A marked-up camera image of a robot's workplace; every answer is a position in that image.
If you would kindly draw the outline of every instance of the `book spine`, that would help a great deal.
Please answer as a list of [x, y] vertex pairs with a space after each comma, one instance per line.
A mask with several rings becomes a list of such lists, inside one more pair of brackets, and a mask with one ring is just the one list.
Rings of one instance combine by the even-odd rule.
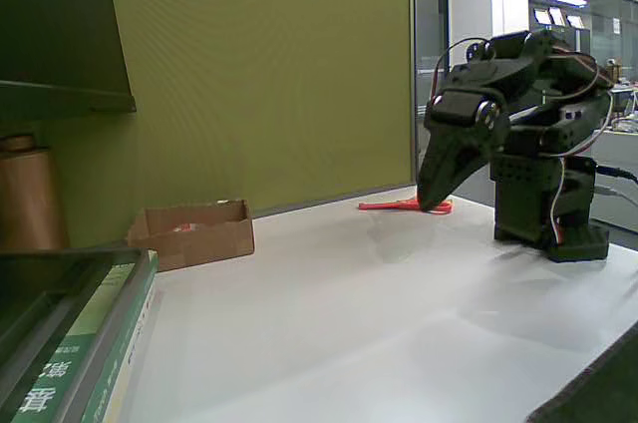
[[153, 303], [154, 297], [155, 285], [152, 285], [151, 290], [149, 291], [149, 295], [147, 296], [147, 300], [142, 307], [142, 313], [140, 314], [138, 322], [136, 323], [136, 328], [133, 332], [133, 338], [131, 338], [131, 341], [129, 342], [129, 347], [127, 348], [124, 362], [120, 367], [120, 373], [118, 373], [116, 384], [114, 385], [113, 392], [111, 393], [111, 399], [107, 404], [107, 411], [105, 412], [104, 419], [102, 420], [103, 423], [118, 422], [120, 411], [122, 410], [122, 406], [124, 405], [124, 400], [127, 395], [127, 388], [129, 387], [129, 382], [131, 381], [131, 375], [133, 373], [136, 348], [140, 343], [140, 337], [149, 317], [149, 311], [151, 309], [151, 304]]
[[151, 264], [151, 271], [144, 282], [143, 288], [141, 288], [140, 293], [131, 306], [131, 310], [123, 323], [122, 330], [105, 360], [100, 378], [91, 393], [87, 407], [82, 415], [83, 423], [97, 423], [104, 419], [108, 402], [113, 393], [118, 373], [120, 372], [120, 367], [125, 358], [126, 350], [133, 337], [138, 317], [142, 312], [155, 278], [158, 267], [156, 253], [151, 255]]

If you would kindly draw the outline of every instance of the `cable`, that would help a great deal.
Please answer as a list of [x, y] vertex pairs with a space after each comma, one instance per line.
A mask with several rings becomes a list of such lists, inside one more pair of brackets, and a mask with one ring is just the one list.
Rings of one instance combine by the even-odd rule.
[[594, 186], [594, 192], [596, 194], [599, 194], [600, 196], [605, 196], [605, 197], [619, 197], [621, 199], [624, 199], [625, 201], [627, 201], [629, 204], [631, 204], [632, 206], [638, 208], [638, 202], [634, 201], [631, 197], [629, 197], [626, 194], [623, 194], [620, 191], [616, 191], [615, 189], [611, 189], [610, 187], [604, 187], [604, 186]]
[[576, 144], [576, 146], [574, 146], [572, 149], [570, 149], [567, 152], [563, 152], [561, 154], [540, 154], [540, 155], [542, 157], [570, 157], [576, 154], [580, 154], [581, 152], [584, 152], [587, 149], [589, 149], [593, 145], [593, 143], [598, 140], [598, 138], [602, 135], [602, 133], [605, 132], [605, 128], [609, 125], [609, 121], [611, 120], [611, 115], [613, 114], [614, 96], [611, 92], [608, 92], [607, 94], [609, 95], [609, 111], [607, 111], [607, 117], [605, 118], [605, 122], [603, 123], [603, 125], [600, 127], [600, 129], [597, 132], [593, 133], [591, 136], [589, 136], [587, 139], [585, 139], [581, 143]]
[[598, 77], [600, 77], [600, 68], [597, 65], [596, 65], [596, 70], [594, 71], [589, 66], [585, 65], [580, 59], [578, 59], [576, 54], [570, 53], [570, 54], [562, 54], [560, 56], [549, 56], [549, 57], [547, 57], [547, 59], [551, 59], [551, 60], [555, 60], [555, 59], [575, 59], [577, 62], [580, 62], [581, 64], [583, 64], [590, 71], [595, 72], [594, 78], [583, 89], [581, 89], [579, 91], [576, 91], [573, 94], [567, 94], [566, 96], [548, 97], [549, 101], [567, 101], [569, 99], [575, 99], [576, 97], [580, 97], [583, 94], [585, 94], [588, 91], [590, 91], [596, 85], [596, 83], [598, 82]]
[[486, 44], [489, 43], [489, 39], [486, 39], [485, 37], [465, 37], [464, 39], [455, 42], [452, 46], [446, 49], [444, 53], [439, 56], [439, 60], [437, 61], [437, 65], [435, 66], [435, 74], [432, 78], [432, 88], [430, 89], [430, 100], [434, 99], [435, 93], [437, 92], [437, 83], [439, 82], [439, 66], [441, 66], [441, 62], [448, 54], [450, 54], [450, 51], [452, 51], [455, 47], [462, 44], [463, 42], [467, 41], [481, 41]]
[[622, 169], [615, 167], [596, 166], [596, 173], [601, 176], [627, 179], [628, 181], [633, 181], [636, 185], [638, 185], [638, 178], [629, 171], [623, 171]]
[[611, 79], [609, 79], [607, 76], [605, 76], [604, 74], [600, 74], [600, 69], [598, 68], [598, 64], [596, 64], [596, 59], [594, 59], [594, 57], [593, 57], [593, 56], [590, 56], [589, 54], [585, 54], [584, 52], [571, 51], [571, 50], [569, 50], [569, 49], [564, 49], [564, 48], [562, 48], [562, 47], [560, 47], [560, 46], [553, 46], [553, 47], [552, 47], [552, 49], [554, 49], [554, 50], [556, 50], [556, 51], [560, 51], [560, 52], [562, 52], [563, 54], [564, 54], [564, 53], [567, 53], [567, 54], [571, 54], [571, 55], [575, 56], [575, 59], [576, 59], [576, 60], [577, 60], [580, 64], [582, 64], [585, 68], [587, 68], [587, 69], [588, 69], [589, 71], [591, 71], [591, 72], [596, 72], [596, 71], [594, 71], [591, 67], [589, 67], [586, 63], [582, 62], [582, 61], [578, 58], [578, 56], [587, 57], [587, 58], [591, 59], [591, 60], [592, 60], [592, 62], [593, 62], [593, 64], [594, 64], [594, 66], [598, 69], [599, 77], [601, 77], [603, 80], [607, 81], [607, 83], [608, 83], [609, 85], [611, 85], [611, 86], [615, 86], [615, 85], [616, 85], [616, 83], [615, 83], [615, 82], [613, 82]]
[[560, 197], [560, 193], [562, 192], [562, 186], [565, 183], [565, 159], [560, 158], [560, 182], [558, 183], [558, 190], [556, 191], [556, 195], [554, 196], [553, 201], [551, 201], [551, 207], [549, 208], [549, 222], [551, 223], [551, 229], [554, 232], [554, 238], [556, 239], [556, 244], [560, 245], [562, 243], [562, 237], [558, 231], [558, 226], [556, 225], [556, 220], [554, 218], [554, 212], [556, 210], [556, 203], [558, 202], [558, 197]]

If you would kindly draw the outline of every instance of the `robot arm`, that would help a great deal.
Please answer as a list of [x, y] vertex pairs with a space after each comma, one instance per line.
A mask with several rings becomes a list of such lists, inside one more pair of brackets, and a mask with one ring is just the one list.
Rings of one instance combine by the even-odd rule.
[[575, 156], [611, 116], [611, 79], [549, 31], [496, 37], [467, 56], [426, 110], [421, 209], [490, 163], [496, 238], [513, 237], [555, 260], [604, 258], [608, 235], [589, 225], [596, 165]]
[[[452, 68], [426, 111], [431, 138], [418, 179], [423, 211], [496, 152], [537, 157], [569, 151], [609, 109], [604, 91], [613, 83], [605, 71], [549, 31], [495, 37], [470, 46], [467, 57]], [[577, 120], [565, 118], [570, 109]]]

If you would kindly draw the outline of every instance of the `cardboard tube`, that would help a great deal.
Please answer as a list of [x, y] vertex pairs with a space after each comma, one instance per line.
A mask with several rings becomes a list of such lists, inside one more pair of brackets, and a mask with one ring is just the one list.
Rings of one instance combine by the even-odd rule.
[[49, 151], [31, 136], [0, 144], [0, 249], [52, 250], [69, 246]]

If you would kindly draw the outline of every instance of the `white table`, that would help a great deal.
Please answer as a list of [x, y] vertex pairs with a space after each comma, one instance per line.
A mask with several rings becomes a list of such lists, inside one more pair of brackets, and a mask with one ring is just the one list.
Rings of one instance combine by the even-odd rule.
[[260, 218], [253, 256], [160, 274], [123, 421], [516, 422], [638, 319], [638, 253], [556, 264], [492, 209]]

